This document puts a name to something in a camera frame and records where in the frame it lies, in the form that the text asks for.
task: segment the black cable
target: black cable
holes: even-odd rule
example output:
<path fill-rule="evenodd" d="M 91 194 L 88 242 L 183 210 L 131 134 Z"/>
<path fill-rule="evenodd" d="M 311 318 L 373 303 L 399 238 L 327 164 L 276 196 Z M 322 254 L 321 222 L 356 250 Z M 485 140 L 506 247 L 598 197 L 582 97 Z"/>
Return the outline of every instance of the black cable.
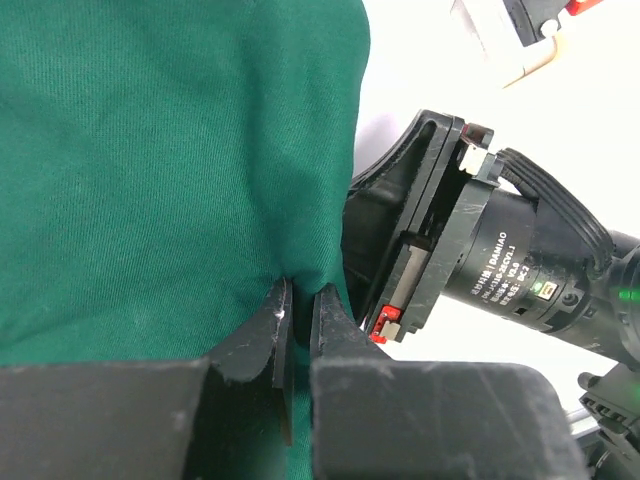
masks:
<path fill-rule="evenodd" d="M 613 240 L 602 224 L 560 182 L 520 152 L 507 148 L 497 155 L 505 164 L 503 177 L 508 181 L 515 177 L 520 185 L 528 185 L 567 222 L 591 251 L 592 276 L 601 276 L 611 265 L 614 251 Z"/>
<path fill-rule="evenodd" d="M 505 168 L 502 170 L 500 174 L 502 178 L 504 178 L 507 182 L 515 187 L 515 189 L 527 200 L 532 202 L 538 201 L 538 194 L 536 191 L 527 185 L 521 178 L 518 178 L 511 170 Z"/>

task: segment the red component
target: red component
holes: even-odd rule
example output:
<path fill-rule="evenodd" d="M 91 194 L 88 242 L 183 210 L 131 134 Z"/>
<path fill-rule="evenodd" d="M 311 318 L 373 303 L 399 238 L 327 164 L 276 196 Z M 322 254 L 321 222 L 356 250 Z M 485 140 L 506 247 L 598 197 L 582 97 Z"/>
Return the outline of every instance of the red component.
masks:
<path fill-rule="evenodd" d="M 599 4 L 602 0 L 571 0 L 567 4 L 567 12 L 572 17 L 580 15 L 582 12 L 586 12 L 591 7 Z"/>
<path fill-rule="evenodd" d="M 369 335 L 369 338 L 373 340 L 375 343 L 385 344 L 387 343 L 387 339 L 385 337 L 381 337 L 380 335 L 374 335 L 373 333 Z"/>
<path fill-rule="evenodd" d="M 380 332 L 384 328 L 384 325 L 387 322 L 397 322 L 402 315 L 402 310 L 396 307 L 392 307 L 391 305 L 385 305 L 380 310 L 380 315 L 378 315 L 378 319 L 376 323 L 373 325 L 373 330 L 369 335 L 369 338 L 376 343 L 387 343 L 387 339 L 385 337 L 380 336 Z"/>

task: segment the green led light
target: green led light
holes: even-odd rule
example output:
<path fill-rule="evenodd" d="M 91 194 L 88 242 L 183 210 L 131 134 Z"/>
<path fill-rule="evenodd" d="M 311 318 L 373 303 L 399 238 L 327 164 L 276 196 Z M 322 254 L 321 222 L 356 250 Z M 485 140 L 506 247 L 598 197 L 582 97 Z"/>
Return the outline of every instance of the green led light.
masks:
<path fill-rule="evenodd" d="M 624 302 L 640 303 L 640 290 L 620 290 L 618 298 Z"/>

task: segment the white background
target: white background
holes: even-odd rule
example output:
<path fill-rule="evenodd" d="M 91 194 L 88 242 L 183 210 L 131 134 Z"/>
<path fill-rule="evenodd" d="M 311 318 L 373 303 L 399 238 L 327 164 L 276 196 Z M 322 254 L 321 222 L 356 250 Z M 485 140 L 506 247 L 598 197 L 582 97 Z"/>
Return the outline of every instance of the white background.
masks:
<path fill-rule="evenodd" d="M 507 89 L 483 81 L 454 28 L 452 0 L 364 0 L 372 46 L 363 82 L 356 173 L 377 160 L 419 109 L 496 131 L 492 149 L 522 151 L 608 228 L 640 237 L 640 2 L 605 0 L 564 32 L 558 57 Z M 542 372 L 566 410 L 576 378 L 608 359 L 441 298 L 426 327 L 386 348 L 399 360 L 513 362 Z"/>

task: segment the green cloth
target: green cloth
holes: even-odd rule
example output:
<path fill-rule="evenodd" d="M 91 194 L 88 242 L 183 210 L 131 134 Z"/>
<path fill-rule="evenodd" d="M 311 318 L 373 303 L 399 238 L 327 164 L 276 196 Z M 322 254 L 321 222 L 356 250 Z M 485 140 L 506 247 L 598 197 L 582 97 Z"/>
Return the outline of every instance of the green cloth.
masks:
<path fill-rule="evenodd" d="M 0 364 L 195 357 L 282 276 L 344 295 L 368 52 L 360 0 L 4 1 Z"/>

